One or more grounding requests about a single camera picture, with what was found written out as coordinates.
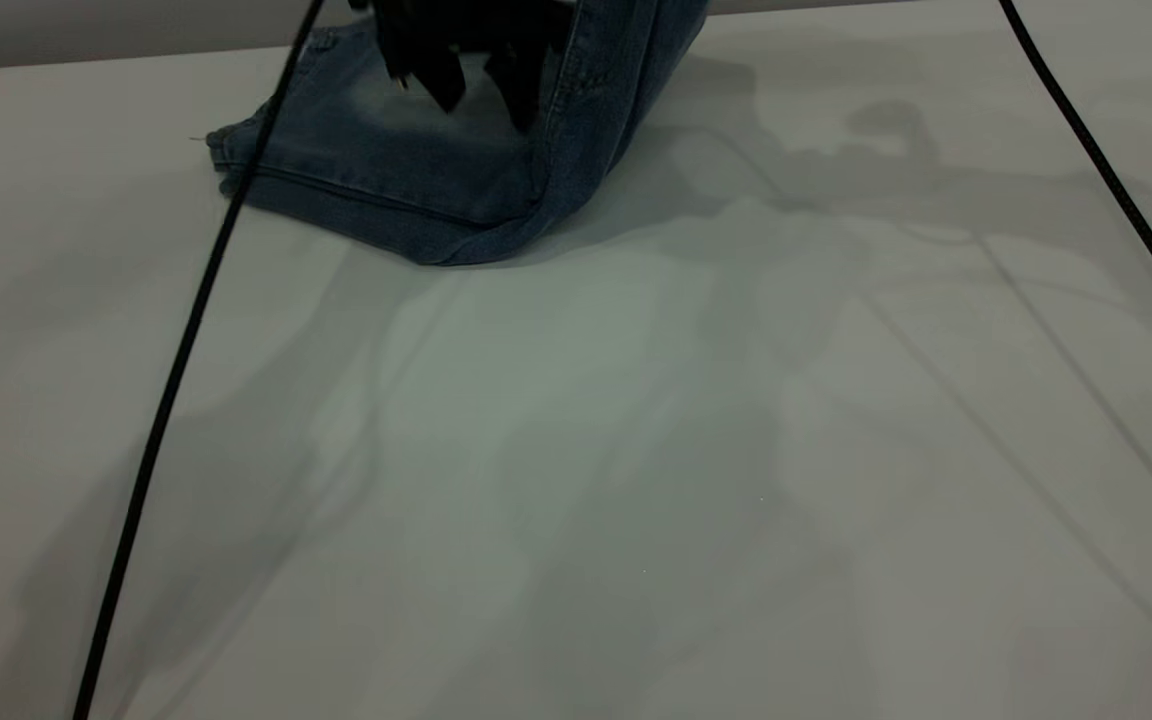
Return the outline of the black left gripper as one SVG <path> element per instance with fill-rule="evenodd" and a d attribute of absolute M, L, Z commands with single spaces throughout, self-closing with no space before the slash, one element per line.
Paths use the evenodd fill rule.
<path fill-rule="evenodd" d="M 419 82 L 444 113 L 467 92 L 453 47 L 493 47 L 486 74 L 518 132 L 529 132 L 538 118 L 550 46 L 506 44 L 561 46 L 575 15 L 573 1 L 353 1 L 351 9 L 374 14 L 389 77 L 401 88 Z"/>

